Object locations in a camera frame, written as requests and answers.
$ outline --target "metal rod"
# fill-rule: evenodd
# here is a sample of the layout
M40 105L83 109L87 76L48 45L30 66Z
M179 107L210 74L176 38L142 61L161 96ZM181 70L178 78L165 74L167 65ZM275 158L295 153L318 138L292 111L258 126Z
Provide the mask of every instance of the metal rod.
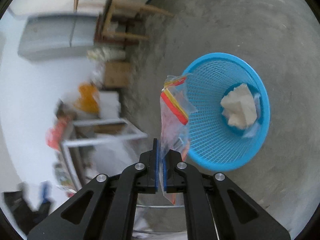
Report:
M217 224L216 224L216 222L215 222L215 220L214 220L214 215L213 215L211 206L210 206L210 211L211 211L211 215L212 215L212 219L213 219L214 229L216 230L217 239L220 240L219 233L218 233L218 228L217 228Z
M114 124L114 123L127 123L124 118L114 118L114 119L94 119L94 120L76 120L73 121L74 126L92 126L99 124Z
M156 232L156 231L133 230L133 232L134 232L134 233L142 233L142 234L163 235L163 234L184 233L185 231L181 231L181 232Z
M103 138L89 138L89 139L69 139L64 140L64 145L67 147L83 147L83 146L92 146L92 145L99 145L99 144L106 144L110 142L115 142L116 140L136 140L141 138L146 138L147 135L143 132L139 134L124 134L118 136L106 136Z
M184 205L181 206L151 206L151 205L137 205L141 208L184 208Z
M62 150L62 157L65 160L68 172L70 173L70 176L71 176L71 180L72 180L73 184L76 187L75 189L77 191L81 190L82 185L81 185L81 182L80 182L80 180L78 178L78 175L77 175L77 172L76 172L76 168L73 165L73 161L72 161L72 158L71 158L71 154L70 154L69 148L62 143L62 149L61 150Z

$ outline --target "plastic bag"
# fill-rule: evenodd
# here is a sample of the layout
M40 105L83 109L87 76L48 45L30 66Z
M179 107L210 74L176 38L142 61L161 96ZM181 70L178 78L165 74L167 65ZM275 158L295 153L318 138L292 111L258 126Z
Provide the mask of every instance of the plastic bag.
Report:
M74 107L86 113L99 114L99 92L95 85L82 83L79 86L80 98Z
M59 100L56 110L57 120L54 127L49 128L45 135L46 143L52 149L60 152L60 141L68 124L76 117L76 114Z
M259 93L256 93L253 95L253 101L256 106L257 120L254 122L254 124L252 126L250 126L244 130L242 138L254 137L261 127L261 124L259 123L259 119L261 117L261 106L260 106L260 94Z
M177 202L177 194L165 193L165 182L163 180L163 159L170 149L181 153L185 161L189 150L189 115L197 109L187 98L187 76L168 76L164 82L164 88L160 95L161 108L161 138L159 155L159 177L164 196L172 204Z
M99 47L88 50L87 57L96 62L95 70L91 74L91 81L100 89L103 87L106 62L125 60L125 51L117 48Z
M19 191L3 193L5 204L8 206L18 227L26 235L29 234L32 228L49 215L52 202L47 196L48 186L47 182L42 184L42 200L38 210L33 210L30 207L26 196L26 183L21 183L19 185Z

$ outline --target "clutter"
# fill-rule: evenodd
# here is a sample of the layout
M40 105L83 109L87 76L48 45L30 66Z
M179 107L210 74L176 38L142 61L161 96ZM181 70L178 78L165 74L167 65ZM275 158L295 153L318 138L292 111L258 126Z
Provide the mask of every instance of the clutter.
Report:
M103 85L106 88L125 88L129 84L131 65L129 62L111 61L105 63Z
M58 107L56 111L57 121L53 128L49 128L46 133L46 143L52 149L60 151L59 142L62 138L62 135L68 125L74 117L75 113L66 108L61 100L58 102Z
M52 202L48 198L49 185L46 182L42 185L42 187L42 200L37 211L32 211L27 201L25 200L25 183L21 183L19 185L19 191L3 193L5 204L8 206L10 212L12 213L18 227L26 235L29 234L32 228L34 228L49 215L49 211L52 205Z
M77 109L86 113L99 113L99 93L95 85L81 83L79 86L80 98L74 103Z
M99 91L99 116L101 119L119 118L121 105L116 91Z
M87 119L96 119L98 114L96 113L88 113L85 112L75 106L75 102L77 102L80 98L79 91L71 91L64 93L60 100L63 103L63 108L67 109L68 112L73 113L73 120L87 120Z
M222 114L228 119L230 126L244 130L257 120L255 102L245 83L224 96L221 106L224 108Z
M92 72L91 81L98 87L101 88L103 86L104 78L105 78L105 65L109 61L114 60L125 60L125 51L122 49L115 49L109 47L100 47L87 51L87 57L91 60L96 61L96 68ZM115 75L115 70L112 73L109 73L108 76L113 78Z
M104 138L105 135L98 134L97 138ZM120 174L127 166L139 161L135 151L127 141L115 140L95 147L93 160L96 163L99 173L114 176Z
M111 123L111 124L99 124L95 125L93 131L95 133L105 133L105 134L121 134L122 130L126 126L126 123Z
M93 151L94 151L93 147L88 148L86 151L84 151L83 149L82 151L80 151L81 158L82 158L83 171L84 171L84 180L86 184L90 180L92 180L94 177L99 175L99 173L97 172L96 164L92 158Z
M125 51L123 49L114 49L110 47L100 47L87 51L88 59L98 62L108 62L111 60L125 60Z
M55 163L53 165L53 169L56 180L59 184L58 187L61 190L65 191L68 197L72 197L76 193L75 186L71 180L71 176L68 172L68 169L64 161L60 163Z
M168 76L160 95L161 139L159 176L164 196L172 204L180 203L177 202L178 198L176 194L164 192L165 185L162 185L163 159L168 151L172 149L180 152L183 157L182 160L185 161L190 147L187 125L189 115L197 111L188 101L186 80L187 76Z

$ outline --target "blue mesh basket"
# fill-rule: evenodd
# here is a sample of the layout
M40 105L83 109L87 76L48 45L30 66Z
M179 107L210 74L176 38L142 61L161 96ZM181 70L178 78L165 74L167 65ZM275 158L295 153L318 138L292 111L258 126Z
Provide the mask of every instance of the blue mesh basket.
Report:
M187 82L188 99L198 109L189 117L189 156L215 171L245 165L262 146L270 123L269 99L260 77L246 62L226 53L204 55L192 62L183 72L186 73L192 73ZM242 138L221 114L221 99L241 83L261 95L261 126L253 138Z

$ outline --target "cardboard box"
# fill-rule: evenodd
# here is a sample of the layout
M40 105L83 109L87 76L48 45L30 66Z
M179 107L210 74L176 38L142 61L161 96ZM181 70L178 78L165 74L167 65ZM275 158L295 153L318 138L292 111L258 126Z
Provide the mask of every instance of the cardboard box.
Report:
M106 88L125 88L129 83L129 74L129 62L107 62L105 66L104 86Z
M119 118L121 104L116 91L99 91L99 116L101 119Z
M121 133L125 126L126 123L99 124L94 126L94 132L117 135Z

